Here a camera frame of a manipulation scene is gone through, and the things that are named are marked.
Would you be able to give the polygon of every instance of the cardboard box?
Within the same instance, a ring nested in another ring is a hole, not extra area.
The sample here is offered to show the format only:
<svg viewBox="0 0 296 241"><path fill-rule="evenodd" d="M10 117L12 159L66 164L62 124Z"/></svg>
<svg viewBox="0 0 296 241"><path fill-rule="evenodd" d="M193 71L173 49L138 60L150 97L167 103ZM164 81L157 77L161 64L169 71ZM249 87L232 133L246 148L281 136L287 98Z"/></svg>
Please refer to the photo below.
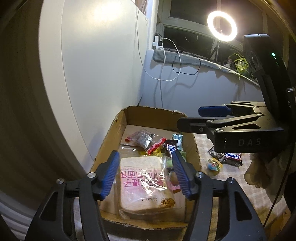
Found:
<svg viewBox="0 0 296 241"><path fill-rule="evenodd" d="M126 144L124 139L131 134L130 132L134 132L134 130L137 131L143 127L152 133L154 131L157 132L157 135L163 135L171 139L173 133L178 133L177 121L181 117L186 116L180 112L143 106L130 106L121 110L110 126L95 159L92 171L96 170L100 163L108 159L111 151L118 150L121 143L123 144L124 142L124 144ZM181 134L183 134L182 145L184 151L187 152L187 161L192 163L197 171L201 171L200 157L194 135L191 133ZM184 228L187 226L194 205L194 201L186 200L184 222L143 221L121 218L118 211L118 203L114 201L118 200L118 198L117 192L113 187L110 195L100 204L102 218L110 222L134 226L141 229Z"/></svg>

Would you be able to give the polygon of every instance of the red candy wrapper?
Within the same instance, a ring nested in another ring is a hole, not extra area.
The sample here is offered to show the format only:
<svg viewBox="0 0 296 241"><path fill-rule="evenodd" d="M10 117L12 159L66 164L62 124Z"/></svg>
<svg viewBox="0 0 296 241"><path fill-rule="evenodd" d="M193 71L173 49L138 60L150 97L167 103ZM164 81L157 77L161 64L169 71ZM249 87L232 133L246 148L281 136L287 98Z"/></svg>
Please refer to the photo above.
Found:
<svg viewBox="0 0 296 241"><path fill-rule="evenodd" d="M131 134L129 137L125 139L126 142L134 141L139 146L144 148L144 150L147 152L147 154L151 154L153 151L156 150L161 144L163 144L166 141L166 138L162 137L158 141L156 141L155 134L142 129L140 131L137 131L133 134Z"/></svg>

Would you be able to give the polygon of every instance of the black cable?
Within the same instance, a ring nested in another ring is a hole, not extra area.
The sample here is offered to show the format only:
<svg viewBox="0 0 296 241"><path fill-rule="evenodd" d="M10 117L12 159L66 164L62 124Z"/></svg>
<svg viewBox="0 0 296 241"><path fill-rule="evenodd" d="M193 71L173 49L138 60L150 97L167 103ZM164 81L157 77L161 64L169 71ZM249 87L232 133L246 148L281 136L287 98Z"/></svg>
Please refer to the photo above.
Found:
<svg viewBox="0 0 296 241"><path fill-rule="evenodd" d="M276 198L274 199L274 202L273 202L273 204L272 204L272 206L271 206L271 208L270 208L270 210L269 210L269 213L268 213L268 215L267 215L267 217L266 217L266 219L265 219L265 222L264 222L264 224L263 224L263 227L265 227L265 225L267 224L267 221L268 221L268 219L269 219L269 216L271 215L272 209L274 208L274 206L275 206L275 204L276 204L276 200L278 199L279 194L280 194L280 192L281 192L281 189L282 189L282 187L283 187L283 185L284 185L284 182L285 182L285 180L286 180L286 177L287 177L287 174L288 174L288 171L289 171L289 169L290 169L291 162L292 162L292 158L293 158L293 154L294 154L294 148L295 148L295 142L292 143L291 150L290 150L290 157L289 157L288 164L287 164L287 167L286 167L286 170L285 170L284 176L283 176L283 180L281 181L281 184L280 184L280 186L279 186L279 190L278 190L278 192L277 192L277 194L276 194Z"/></svg>
<svg viewBox="0 0 296 241"><path fill-rule="evenodd" d="M186 52L190 53L189 51L187 51L187 50L186 50L185 48L183 48L182 46L179 46L179 47L181 47L182 49L184 49ZM196 57L196 58L198 58L198 59L200 60L200 58L199 58L197 55L195 55L195 54L193 54L193 53L190 53L190 54L191 54L191 56ZM174 69L174 62L175 62L175 60L176 60L176 58L177 58L177 55L175 56L174 61L172 62L172 68L173 68L173 71L174 71L175 73L179 73L179 72L176 72L175 69ZM202 61L200 60L200 66L198 67L198 70L197 70L196 73L194 73L194 74L188 74L188 73L183 73L183 72L180 72L180 74L196 75L196 74L198 73L198 71L200 70L201 65L202 65Z"/></svg>
<svg viewBox="0 0 296 241"><path fill-rule="evenodd" d="M156 35L159 35L161 38L162 38L162 36L157 32L157 31L155 31L155 34ZM193 56L193 57L196 57L196 58L198 58L199 60L200 60L200 58L197 56L197 55L195 55L195 54L193 54L193 53L190 53L189 51L187 51L185 48L183 48L182 46L179 46L180 48L182 48L182 49L184 49L187 53L189 53L191 56ZM175 71L175 69L174 69L174 62L175 62L175 60L176 60L176 57L174 58L174 61L172 62L172 68L173 68L173 71L175 72L175 73L179 73L179 72L176 72ZM200 67L201 67L201 65L202 65L202 62L201 62L201 60L200 60L200 66L198 67L198 70L196 71L196 73L195 74L188 74L188 73L183 73L183 72L180 72L180 74L187 74L187 75L196 75L197 73L198 73L198 71L200 70Z"/></svg>
<svg viewBox="0 0 296 241"><path fill-rule="evenodd" d="M175 73L179 73L179 72L176 72L175 69L174 69L174 62L175 62L175 60L176 60L177 55L175 56L174 61L172 62L172 68L173 68L173 71L174 71ZM188 73L183 73L183 72L180 72L180 74L196 75L196 74L198 73L198 71L200 70L201 65L202 65L202 61L200 60L200 66L198 67L196 73L194 73L194 74L188 74Z"/></svg>

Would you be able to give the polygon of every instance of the potted plant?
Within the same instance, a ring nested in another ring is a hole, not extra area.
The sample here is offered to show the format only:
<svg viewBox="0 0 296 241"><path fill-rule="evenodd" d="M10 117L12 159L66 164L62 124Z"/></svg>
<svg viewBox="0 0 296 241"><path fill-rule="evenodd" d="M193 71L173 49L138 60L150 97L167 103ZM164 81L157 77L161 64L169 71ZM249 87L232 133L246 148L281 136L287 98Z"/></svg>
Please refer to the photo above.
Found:
<svg viewBox="0 0 296 241"><path fill-rule="evenodd" d="M242 54L234 53L230 55L228 59L232 59L232 56L236 57L236 59L233 60L233 63L235 64L237 72L239 72L239 79L241 75L250 75L250 73L248 72L249 64L246 58Z"/></svg>

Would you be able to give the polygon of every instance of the ring light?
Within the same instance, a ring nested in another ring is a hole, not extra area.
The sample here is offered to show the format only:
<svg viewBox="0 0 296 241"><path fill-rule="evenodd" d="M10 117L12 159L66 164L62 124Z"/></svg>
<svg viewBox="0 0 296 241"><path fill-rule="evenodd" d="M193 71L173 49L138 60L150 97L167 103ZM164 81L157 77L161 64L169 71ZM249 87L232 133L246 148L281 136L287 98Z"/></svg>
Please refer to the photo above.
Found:
<svg viewBox="0 0 296 241"><path fill-rule="evenodd" d="M215 17L222 17L225 18L231 26L231 34L230 35L224 35L219 32L214 27L214 18ZM232 17L230 17L227 13L221 12L221 11L214 11L211 12L207 18L207 24L209 26L209 29L211 30L212 34L219 40L224 42L229 42L235 39L237 36L237 26L235 24L235 21Z"/></svg>

